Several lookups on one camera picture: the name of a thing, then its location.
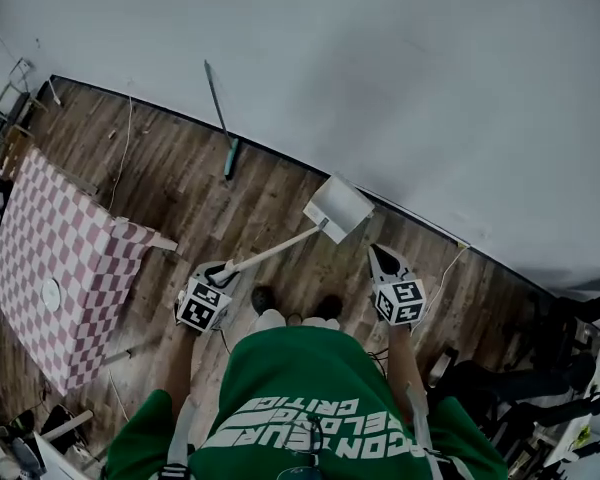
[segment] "white plate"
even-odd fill
[[[60,307],[60,287],[55,279],[46,279],[42,285],[42,301],[51,312]]]

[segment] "pink checkered tablecloth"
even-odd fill
[[[118,309],[156,232],[114,219],[31,148],[0,229],[0,309],[64,395],[94,379]],[[60,287],[60,307],[42,300]]]

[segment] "white wall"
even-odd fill
[[[209,59],[232,131],[545,287],[600,278],[600,0],[0,0],[0,23],[41,69],[217,123]]]

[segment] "baseboard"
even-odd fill
[[[107,94],[111,94],[113,96],[119,96],[119,97],[125,98],[125,99],[131,98],[131,100],[134,101],[134,102],[141,103],[142,105],[146,105],[146,106],[148,106],[150,108],[153,108],[153,109],[156,109],[156,110],[160,110],[162,112],[166,112],[168,114],[176,116],[176,117],[178,117],[180,119],[183,119],[185,121],[189,121],[191,123],[195,123],[197,125],[204,126],[205,128],[210,128],[210,129],[212,129],[212,130],[214,130],[216,132],[223,133],[222,128],[220,128],[218,126],[215,126],[215,125],[210,124],[210,123],[205,123],[204,121],[201,121],[200,119],[196,119],[195,117],[191,117],[191,116],[188,116],[186,114],[182,114],[180,112],[176,112],[175,110],[171,110],[171,109],[165,108],[165,107],[163,107],[161,105],[156,105],[155,103],[151,103],[150,101],[145,101],[145,100],[141,100],[141,99],[135,98],[135,97],[133,97],[133,96],[131,96],[129,94],[124,94],[124,93],[121,93],[121,92],[118,92],[118,91],[113,91],[111,89],[106,89],[104,87],[99,87],[97,85],[93,85],[93,84],[90,84],[88,82],[83,82],[81,80],[75,80],[73,78],[69,78],[69,77],[66,77],[66,76],[51,75],[51,77],[49,78],[49,80],[51,82],[53,82],[53,80],[56,80],[56,79],[67,80],[68,82],[72,82],[72,83],[75,83],[75,84],[80,84],[82,86],[89,87],[91,89],[97,89],[99,91],[105,92]],[[40,91],[38,93],[38,95],[40,97],[47,90],[48,85],[49,84],[45,82],[45,84],[40,88]],[[300,166],[300,167],[302,167],[304,169],[307,169],[308,171],[311,171],[311,172],[313,172],[313,173],[315,173],[315,174],[317,174],[319,176],[322,176],[325,179],[329,177],[328,173],[326,173],[326,172],[324,172],[324,171],[322,171],[320,169],[317,169],[316,167],[314,167],[312,165],[306,164],[306,163],[304,163],[304,162],[302,162],[302,161],[300,161],[300,160],[298,160],[296,158],[290,157],[288,155],[285,155],[284,153],[276,151],[275,149],[267,147],[267,146],[265,146],[263,144],[255,142],[255,141],[253,141],[251,139],[247,139],[246,137],[242,137],[241,135],[238,135],[236,133],[228,132],[228,134],[232,138],[239,139],[240,141],[244,142],[245,144],[249,144],[250,146],[252,146],[254,148],[260,149],[262,151],[266,151],[267,153],[275,155],[278,158],[282,158],[282,159],[284,159],[284,160],[286,160],[288,162],[291,162],[291,163],[293,163],[295,165],[298,165],[298,166]],[[546,288],[543,288],[542,286],[534,283],[533,281],[531,281],[530,279],[526,278],[522,274],[519,274],[515,270],[507,267],[502,262],[500,262],[500,261],[496,260],[495,258],[489,256],[488,254],[480,251],[479,249],[476,249],[469,242],[466,242],[462,238],[454,235],[453,233],[447,231],[446,229],[444,229],[444,228],[442,228],[442,227],[440,227],[440,226],[438,226],[438,225],[436,225],[436,224],[434,224],[432,222],[429,222],[427,219],[425,219],[424,217],[421,217],[417,213],[412,212],[411,210],[409,210],[407,208],[404,208],[404,207],[400,206],[399,204],[394,203],[393,201],[390,201],[390,200],[388,200],[388,199],[380,196],[379,194],[371,192],[370,190],[368,190],[368,189],[366,189],[364,187],[357,186],[357,188],[361,192],[363,192],[366,197],[368,197],[369,199],[371,199],[375,204],[377,204],[379,206],[383,206],[385,208],[388,208],[388,209],[390,209],[392,211],[395,211],[395,212],[399,213],[404,218],[409,219],[409,220],[417,223],[419,226],[423,226],[423,227],[427,228],[429,231],[431,231],[431,232],[433,232],[433,233],[441,236],[442,238],[444,238],[444,239],[446,239],[446,240],[448,240],[450,242],[461,244],[464,247],[467,247],[467,248],[471,249],[476,254],[479,254],[480,256],[482,256],[483,258],[488,259],[489,261],[492,261],[493,263],[495,263],[496,265],[498,265],[500,268],[503,268],[507,272],[513,274],[515,277],[517,277],[521,281],[529,284],[530,286],[533,286],[535,290],[537,290],[539,292],[542,292],[543,294],[545,294],[548,297],[554,298],[554,295],[551,292],[549,292]]]

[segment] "wooden floor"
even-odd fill
[[[63,102],[50,94],[49,112],[38,112],[31,129],[51,161],[100,187],[107,207],[125,149],[129,100],[58,80]],[[133,105],[131,138],[112,213],[151,226],[179,243],[177,254],[151,250],[110,343],[110,352],[139,346],[134,356],[111,367],[120,399],[131,416],[154,386],[155,370],[166,354],[162,338],[173,326],[172,304],[192,267],[212,259],[245,258],[312,224],[302,209],[323,178],[260,149],[245,146],[233,180],[225,181],[224,137],[197,124],[142,104]],[[344,331],[368,351],[386,346],[386,328],[369,302],[367,247],[378,242],[401,251],[424,280],[428,293],[440,286],[444,270],[458,254],[455,243],[398,213],[378,206],[339,246],[314,236],[248,272],[228,318],[223,322],[229,347],[245,335],[255,313],[249,306],[255,284],[274,286],[284,314],[308,314],[318,300],[335,293],[344,300]],[[503,268],[466,251],[447,275],[430,314],[414,333],[423,371],[447,346],[498,369],[515,343],[502,327],[528,315],[532,288]],[[228,354],[219,333],[202,336],[193,358],[192,392],[201,405],[192,439],[200,444],[217,408]],[[5,417],[40,402],[44,379],[0,312],[0,398]],[[35,409],[44,421],[57,393]],[[98,453],[124,424],[109,379],[98,379],[71,393],[63,403],[73,411],[91,409],[87,425],[90,450]]]

